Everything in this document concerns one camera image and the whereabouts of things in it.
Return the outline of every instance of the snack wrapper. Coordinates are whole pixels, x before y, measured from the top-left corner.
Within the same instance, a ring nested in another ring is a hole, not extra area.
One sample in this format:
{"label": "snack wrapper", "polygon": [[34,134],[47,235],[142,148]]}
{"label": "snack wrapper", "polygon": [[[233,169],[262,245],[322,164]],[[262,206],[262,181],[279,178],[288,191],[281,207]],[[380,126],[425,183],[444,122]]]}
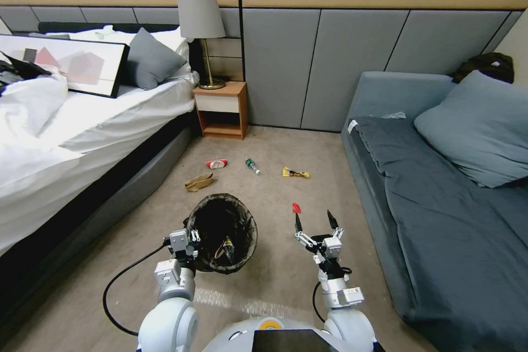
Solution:
{"label": "snack wrapper", "polygon": [[282,169],[282,176],[283,177],[298,176],[298,177],[305,177],[306,179],[310,178],[310,174],[308,172],[296,172],[295,170],[288,169],[287,167],[284,167],[284,169]]}

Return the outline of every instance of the white drawer front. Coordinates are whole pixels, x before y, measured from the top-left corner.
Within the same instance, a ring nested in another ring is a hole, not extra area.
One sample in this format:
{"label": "white drawer front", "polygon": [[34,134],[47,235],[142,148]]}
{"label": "white drawer front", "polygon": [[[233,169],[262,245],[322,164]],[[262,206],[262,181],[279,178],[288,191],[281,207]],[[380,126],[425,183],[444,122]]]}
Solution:
{"label": "white drawer front", "polygon": [[238,113],[236,96],[196,95],[196,107],[201,111]]}

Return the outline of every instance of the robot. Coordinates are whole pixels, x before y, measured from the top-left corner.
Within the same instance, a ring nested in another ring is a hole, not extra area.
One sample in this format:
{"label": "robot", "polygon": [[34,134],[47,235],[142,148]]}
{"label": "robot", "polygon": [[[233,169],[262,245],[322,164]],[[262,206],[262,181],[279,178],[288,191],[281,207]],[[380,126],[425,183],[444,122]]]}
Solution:
{"label": "robot", "polygon": [[[384,351],[375,338],[367,317],[355,306],[364,300],[359,287],[349,288],[349,268],[339,265],[343,229],[327,211],[332,234],[309,237],[295,214],[295,238],[312,253],[319,267],[312,302],[318,286],[327,319],[323,329],[283,317],[255,317],[225,328],[203,352],[232,351]],[[154,271],[159,284],[159,303],[143,320],[137,352],[189,352],[199,324],[193,308],[195,291],[194,259],[200,236],[196,230],[173,231],[166,239],[172,252],[170,260],[161,261]]]}

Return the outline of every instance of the gray pillow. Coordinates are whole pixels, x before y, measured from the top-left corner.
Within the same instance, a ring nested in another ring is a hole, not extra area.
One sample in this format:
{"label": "gray pillow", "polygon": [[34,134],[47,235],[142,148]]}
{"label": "gray pillow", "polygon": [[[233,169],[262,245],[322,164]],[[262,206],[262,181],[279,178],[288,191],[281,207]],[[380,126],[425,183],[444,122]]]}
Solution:
{"label": "gray pillow", "polygon": [[528,88],[475,70],[414,126],[440,154],[481,186],[528,175]]}
{"label": "gray pillow", "polygon": [[142,27],[130,43],[126,70],[131,83],[150,90],[173,75],[185,62]]}

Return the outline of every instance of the wooden nightstand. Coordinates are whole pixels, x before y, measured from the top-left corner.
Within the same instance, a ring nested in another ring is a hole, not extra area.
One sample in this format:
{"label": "wooden nightstand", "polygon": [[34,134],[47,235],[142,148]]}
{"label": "wooden nightstand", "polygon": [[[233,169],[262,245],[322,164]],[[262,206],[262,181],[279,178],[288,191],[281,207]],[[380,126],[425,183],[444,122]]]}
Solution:
{"label": "wooden nightstand", "polygon": [[196,112],[203,136],[242,140],[248,129],[245,82],[229,81],[217,90],[194,88]]}

